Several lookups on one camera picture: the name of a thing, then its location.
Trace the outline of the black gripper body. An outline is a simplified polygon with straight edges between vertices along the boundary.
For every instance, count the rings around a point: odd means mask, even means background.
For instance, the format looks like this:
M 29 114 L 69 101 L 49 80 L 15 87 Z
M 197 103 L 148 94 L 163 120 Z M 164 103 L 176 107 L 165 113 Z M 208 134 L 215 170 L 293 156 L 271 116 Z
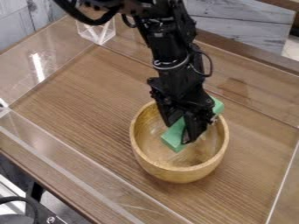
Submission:
M 203 83 L 209 77 L 204 73 L 203 58 L 172 61 L 155 59 L 153 69 L 157 76 L 149 78 L 147 84 L 155 102 L 176 102 L 181 111 L 212 110 L 215 102 L 203 88 Z

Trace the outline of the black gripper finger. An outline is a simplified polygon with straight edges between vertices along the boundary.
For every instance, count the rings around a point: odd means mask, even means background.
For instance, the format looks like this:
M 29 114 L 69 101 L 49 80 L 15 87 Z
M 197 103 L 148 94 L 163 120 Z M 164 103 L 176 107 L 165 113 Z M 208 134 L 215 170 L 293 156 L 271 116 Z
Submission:
M 183 109 L 180 105 L 176 102 L 165 104 L 164 102 L 159 101 L 156 106 L 163 118 L 164 125 L 171 127 L 183 116 Z
M 208 126 L 212 124 L 213 112 L 211 109 L 181 112 L 184 127 L 181 131 L 181 144 L 195 142 Z

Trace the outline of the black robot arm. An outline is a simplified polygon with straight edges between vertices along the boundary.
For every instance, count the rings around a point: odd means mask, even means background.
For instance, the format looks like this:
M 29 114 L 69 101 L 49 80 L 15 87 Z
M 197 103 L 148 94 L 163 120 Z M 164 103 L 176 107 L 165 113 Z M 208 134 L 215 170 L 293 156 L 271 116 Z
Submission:
M 83 24 L 103 25 L 115 15 L 139 30 L 157 75 L 147 80 L 164 124 L 184 120 L 179 141 L 195 142 L 212 123 L 213 100 L 203 83 L 203 54 L 193 43 L 196 22 L 183 0 L 53 0 Z

